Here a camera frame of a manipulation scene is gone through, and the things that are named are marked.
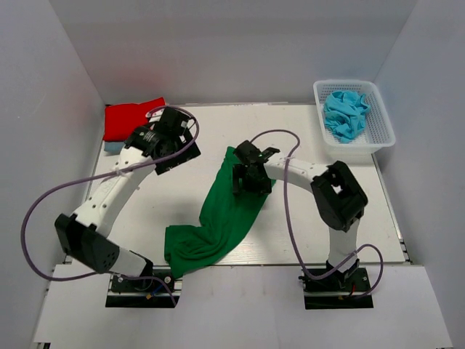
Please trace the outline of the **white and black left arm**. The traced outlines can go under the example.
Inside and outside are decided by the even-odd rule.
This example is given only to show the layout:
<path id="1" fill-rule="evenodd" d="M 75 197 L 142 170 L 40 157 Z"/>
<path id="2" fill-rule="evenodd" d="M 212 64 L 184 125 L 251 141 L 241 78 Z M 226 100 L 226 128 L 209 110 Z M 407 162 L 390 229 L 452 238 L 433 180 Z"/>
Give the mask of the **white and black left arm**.
<path id="1" fill-rule="evenodd" d="M 126 202 L 150 173 L 161 175 L 200 154 L 189 131 L 168 135 L 138 128 L 113 166 L 116 174 L 103 180 L 71 215 L 60 214 L 55 220 L 63 251 L 97 273 L 128 276 L 136 289 L 149 288 L 153 262 L 119 247 L 108 236 Z"/>

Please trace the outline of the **green t-shirt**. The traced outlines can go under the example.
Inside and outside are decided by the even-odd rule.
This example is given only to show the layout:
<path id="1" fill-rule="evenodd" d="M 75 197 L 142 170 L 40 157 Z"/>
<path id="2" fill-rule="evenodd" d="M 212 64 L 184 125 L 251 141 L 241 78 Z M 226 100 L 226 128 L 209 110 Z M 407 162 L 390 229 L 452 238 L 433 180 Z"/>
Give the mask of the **green t-shirt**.
<path id="1" fill-rule="evenodd" d="M 225 152 L 199 214 L 199 226 L 170 225 L 165 229 L 164 259 L 174 278 L 213 265 L 234 250 L 251 230 L 267 195 L 233 194 L 234 147 Z"/>

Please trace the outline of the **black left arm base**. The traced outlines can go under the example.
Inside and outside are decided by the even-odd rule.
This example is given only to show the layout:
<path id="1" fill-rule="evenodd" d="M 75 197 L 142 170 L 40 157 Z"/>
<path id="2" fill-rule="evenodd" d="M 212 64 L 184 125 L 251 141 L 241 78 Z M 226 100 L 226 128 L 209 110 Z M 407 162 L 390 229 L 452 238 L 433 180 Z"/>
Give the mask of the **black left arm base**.
<path id="1" fill-rule="evenodd" d="M 162 280 L 172 293 L 175 302 L 180 298 L 182 278 L 175 278 L 169 267 L 154 267 L 153 277 Z M 105 301 L 106 308 L 175 308 L 170 294 L 158 280 L 129 280 L 111 276 Z"/>

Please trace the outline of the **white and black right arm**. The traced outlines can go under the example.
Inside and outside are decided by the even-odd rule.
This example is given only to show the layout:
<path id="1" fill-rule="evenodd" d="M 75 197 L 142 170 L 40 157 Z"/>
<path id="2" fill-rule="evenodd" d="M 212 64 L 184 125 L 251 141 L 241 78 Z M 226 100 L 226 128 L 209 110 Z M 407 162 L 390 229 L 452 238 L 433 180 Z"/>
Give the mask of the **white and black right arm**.
<path id="1" fill-rule="evenodd" d="M 271 182 L 287 182 L 311 193 L 318 213 L 328 226 L 327 259 L 329 284 L 346 289 L 355 280 L 358 268 L 357 232 L 368 198 L 349 167 L 342 161 L 324 166 L 291 159 L 277 153 L 266 161 L 236 164 L 232 170 L 232 191 L 271 192 Z"/>

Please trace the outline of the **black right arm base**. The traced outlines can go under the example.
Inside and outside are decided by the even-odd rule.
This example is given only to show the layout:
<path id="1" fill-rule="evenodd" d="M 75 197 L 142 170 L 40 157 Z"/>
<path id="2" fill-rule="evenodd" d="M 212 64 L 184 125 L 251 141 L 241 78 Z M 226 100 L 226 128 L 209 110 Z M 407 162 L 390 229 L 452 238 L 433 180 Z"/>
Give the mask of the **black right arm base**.
<path id="1" fill-rule="evenodd" d="M 341 310 L 373 308 L 371 295 L 360 297 L 371 288 L 365 268 L 358 268 L 342 286 L 335 276 L 319 281 L 301 274 L 306 310 Z"/>

